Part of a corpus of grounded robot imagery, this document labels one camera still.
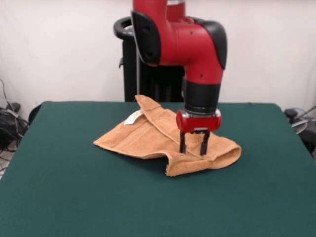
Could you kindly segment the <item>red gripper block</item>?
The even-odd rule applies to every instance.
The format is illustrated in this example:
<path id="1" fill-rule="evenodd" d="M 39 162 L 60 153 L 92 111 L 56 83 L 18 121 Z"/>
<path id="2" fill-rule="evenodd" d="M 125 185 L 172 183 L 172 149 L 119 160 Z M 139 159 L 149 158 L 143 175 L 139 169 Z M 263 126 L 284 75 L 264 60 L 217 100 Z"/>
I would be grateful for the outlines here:
<path id="1" fill-rule="evenodd" d="M 207 153 L 208 139 L 210 132 L 218 130 L 222 124 L 222 115 L 220 110 L 210 115 L 194 115 L 185 110 L 178 110 L 176 114 L 176 123 L 180 130 L 180 153 L 186 152 L 186 133 L 203 131 L 203 141 L 201 143 L 200 155 Z"/>

